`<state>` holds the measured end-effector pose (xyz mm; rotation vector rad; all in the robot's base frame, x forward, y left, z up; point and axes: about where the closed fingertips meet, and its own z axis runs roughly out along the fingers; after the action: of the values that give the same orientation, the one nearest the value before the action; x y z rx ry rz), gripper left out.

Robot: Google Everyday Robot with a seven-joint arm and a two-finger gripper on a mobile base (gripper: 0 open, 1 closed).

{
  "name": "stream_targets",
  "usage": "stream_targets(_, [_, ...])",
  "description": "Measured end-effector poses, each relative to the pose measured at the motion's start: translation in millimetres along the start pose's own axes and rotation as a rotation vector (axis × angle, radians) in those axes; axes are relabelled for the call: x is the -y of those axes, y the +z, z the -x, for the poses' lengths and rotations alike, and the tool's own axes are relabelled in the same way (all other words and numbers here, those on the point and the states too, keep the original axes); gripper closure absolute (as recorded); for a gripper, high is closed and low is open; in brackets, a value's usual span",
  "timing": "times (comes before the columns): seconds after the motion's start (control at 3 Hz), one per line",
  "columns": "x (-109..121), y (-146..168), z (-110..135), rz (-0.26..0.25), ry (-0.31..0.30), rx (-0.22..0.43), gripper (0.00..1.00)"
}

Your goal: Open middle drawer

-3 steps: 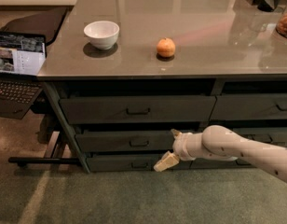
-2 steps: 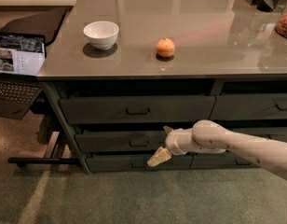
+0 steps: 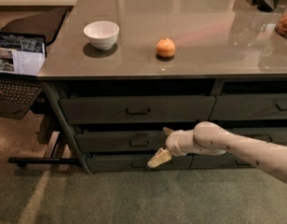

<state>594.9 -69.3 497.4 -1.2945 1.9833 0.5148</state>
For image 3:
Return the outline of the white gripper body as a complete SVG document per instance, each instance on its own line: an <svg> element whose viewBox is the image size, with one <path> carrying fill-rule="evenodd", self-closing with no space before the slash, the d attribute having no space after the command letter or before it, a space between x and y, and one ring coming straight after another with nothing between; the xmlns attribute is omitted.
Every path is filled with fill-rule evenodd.
<svg viewBox="0 0 287 224"><path fill-rule="evenodd" d="M194 133L189 131L174 131L166 139L165 146L173 156L185 156L194 152Z"/></svg>

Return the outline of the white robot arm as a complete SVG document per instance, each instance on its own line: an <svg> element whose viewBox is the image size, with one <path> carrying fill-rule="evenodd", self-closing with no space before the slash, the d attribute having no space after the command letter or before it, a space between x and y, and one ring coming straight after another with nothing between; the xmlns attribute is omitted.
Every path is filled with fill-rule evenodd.
<svg viewBox="0 0 287 224"><path fill-rule="evenodd" d="M167 135L161 147L147 163L150 168L187 154L219 156L226 152L287 184L287 147L230 133L208 121L193 130L163 128Z"/></svg>

